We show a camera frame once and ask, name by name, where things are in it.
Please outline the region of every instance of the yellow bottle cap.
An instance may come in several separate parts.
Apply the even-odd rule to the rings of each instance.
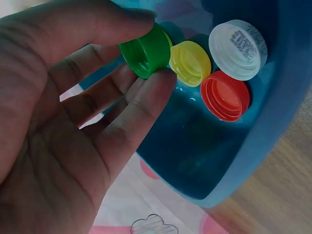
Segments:
[[[190,87],[199,86],[211,73],[211,62],[206,51],[189,40],[171,47],[169,65],[178,79]]]

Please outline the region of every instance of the finger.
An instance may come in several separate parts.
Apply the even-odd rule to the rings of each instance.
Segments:
[[[175,84],[176,76],[170,70],[153,74],[134,100],[94,139],[93,144],[109,170],[111,182],[151,129]]]
[[[90,44],[53,65],[49,69],[49,76],[61,95],[119,55],[117,45]]]
[[[77,96],[62,102],[69,118],[77,126],[117,102],[129,90],[137,75],[124,64]]]
[[[155,14],[109,0],[57,0],[8,16],[1,33],[49,67],[88,43],[115,45],[148,33]]]
[[[120,113],[128,106],[128,104],[135,98],[144,82],[144,79],[137,79],[128,90],[124,98],[122,98],[116,105],[114,105],[111,110],[106,113],[97,123],[84,127],[82,129],[83,132],[92,139],[97,138],[103,129],[105,129],[111,122],[113,122],[114,119],[119,116]]]

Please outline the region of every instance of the red bottle cap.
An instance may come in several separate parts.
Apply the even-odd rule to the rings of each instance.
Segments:
[[[227,122],[239,120],[250,103],[245,83],[222,71],[208,76],[201,84],[200,93],[207,108],[216,117]]]

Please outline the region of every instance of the cloud pattern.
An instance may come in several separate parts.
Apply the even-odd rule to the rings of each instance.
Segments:
[[[139,219],[131,226],[131,234],[178,234],[179,230],[174,225],[164,224],[164,220],[151,214],[147,219]]]

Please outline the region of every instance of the green bottle cap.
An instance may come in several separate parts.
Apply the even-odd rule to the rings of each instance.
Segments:
[[[167,67],[170,60],[170,39],[157,23],[148,34],[119,47],[129,67],[143,79]]]

